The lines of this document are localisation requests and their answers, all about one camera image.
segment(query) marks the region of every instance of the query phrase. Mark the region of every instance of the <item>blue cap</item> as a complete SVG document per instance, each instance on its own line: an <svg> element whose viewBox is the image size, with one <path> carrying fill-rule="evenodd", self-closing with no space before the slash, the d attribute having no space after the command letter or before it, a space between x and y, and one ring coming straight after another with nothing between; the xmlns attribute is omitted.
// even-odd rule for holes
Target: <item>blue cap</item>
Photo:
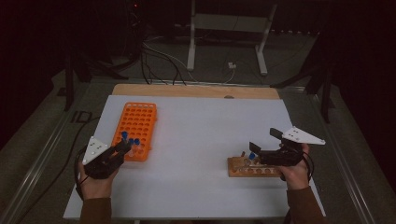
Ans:
<svg viewBox="0 0 396 224"><path fill-rule="evenodd" d="M125 140L128 139L128 133L125 132L125 131L121 133L121 136L122 136L122 138L125 139Z"/></svg>
<svg viewBox="0 0 396 224"><path fill-rule="evenodd" d="M250 153L250 155L248 155L248 158L250 160L253 160L254 158L256 158L256 154L254 154L253 152Z"/></svg>

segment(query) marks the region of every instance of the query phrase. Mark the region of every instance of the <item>dark background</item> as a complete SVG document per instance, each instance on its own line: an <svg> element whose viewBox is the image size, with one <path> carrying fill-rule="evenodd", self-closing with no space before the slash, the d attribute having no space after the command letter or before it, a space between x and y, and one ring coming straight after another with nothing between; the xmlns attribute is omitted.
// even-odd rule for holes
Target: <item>dark background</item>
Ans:
<svg viewBox="0 0 396 224"><path fill-rule="evenodd" d="M262 1L202 0L197 11L261 15ZM274 32L317 35L307 58L335 62L332 83L359 124L384 174L396 189L392 155L395 146L393 54L396 52L396 3L382 1L278 1ZM0 148L52 91L51 78L64 69L70 41L94 59L123 54L126 20L119 1L3 1L0 17L1 141ZM147 0L138 13L159 35L176 34L174 24L190 22L190 1ZM97 20L96 13L109 17ZM134 50L128 47L127 52Z"/></svg>

